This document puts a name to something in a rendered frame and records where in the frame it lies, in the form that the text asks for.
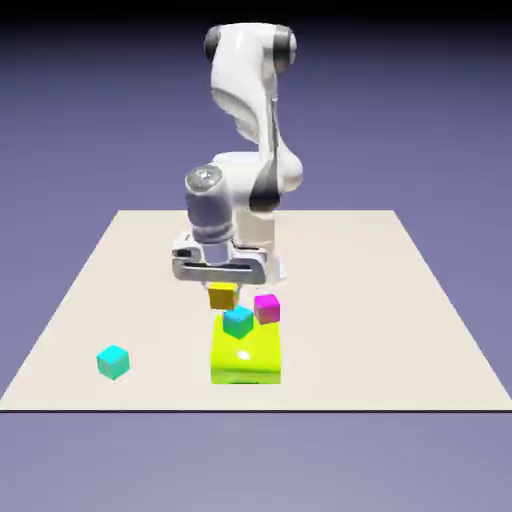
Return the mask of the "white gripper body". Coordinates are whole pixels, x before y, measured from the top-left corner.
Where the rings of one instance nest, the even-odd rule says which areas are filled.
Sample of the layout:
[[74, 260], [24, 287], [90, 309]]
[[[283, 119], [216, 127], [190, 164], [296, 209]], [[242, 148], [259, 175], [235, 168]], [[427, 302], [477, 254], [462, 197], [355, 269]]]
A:
[[202, 259], [199, 246], [188, 246], [172, 250], [172, 270], [181, 281], [261, 285], [267, 258], [264, 249], [232, 246], [227, 262], [211, 264]]

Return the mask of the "small orange cube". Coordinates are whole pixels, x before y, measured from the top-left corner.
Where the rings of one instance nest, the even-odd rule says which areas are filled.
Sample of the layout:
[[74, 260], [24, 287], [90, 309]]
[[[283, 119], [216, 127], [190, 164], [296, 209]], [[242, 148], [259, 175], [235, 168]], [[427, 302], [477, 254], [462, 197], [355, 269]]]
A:
[[207, 291], [212, 310], [233, 310], [238, 304], [239, 287], [236, 283], [211, 282]]

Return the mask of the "small magenta cube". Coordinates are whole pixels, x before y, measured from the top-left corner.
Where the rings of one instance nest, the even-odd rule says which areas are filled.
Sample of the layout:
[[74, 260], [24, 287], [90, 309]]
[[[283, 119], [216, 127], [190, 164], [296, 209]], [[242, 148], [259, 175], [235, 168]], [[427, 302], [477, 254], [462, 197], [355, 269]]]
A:
[[261, 325], [280, 321], [280, 302], [275, 294], [261, 294], [254, 297], [254, 315]]

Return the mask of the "small cyan cube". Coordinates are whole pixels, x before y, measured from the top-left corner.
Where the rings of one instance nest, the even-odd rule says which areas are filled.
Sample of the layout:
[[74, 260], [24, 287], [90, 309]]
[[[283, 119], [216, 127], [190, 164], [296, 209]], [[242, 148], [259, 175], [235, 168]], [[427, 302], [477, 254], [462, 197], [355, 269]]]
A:
[[242, 339], [254, 328], [254, 313], [251, 309], [237, 305], [223, 313], [223, 331], [237, 339]]
[[116, 345], [98, 353], [96, 361], [99, 372], [111, 380], [116, 380], [130, 369], [128, 352]]

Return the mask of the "large yellow-green box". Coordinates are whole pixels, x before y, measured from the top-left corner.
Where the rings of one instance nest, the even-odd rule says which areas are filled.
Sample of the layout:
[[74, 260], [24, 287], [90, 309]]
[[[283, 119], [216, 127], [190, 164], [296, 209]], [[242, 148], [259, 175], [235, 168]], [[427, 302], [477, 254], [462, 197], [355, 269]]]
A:
[[281, 382], [280, 324], [254, 327], [243, 338], [236, 338], [223, 329], [218, 315], [213, 327], [210, 352], [212, 384], [279, 384]]

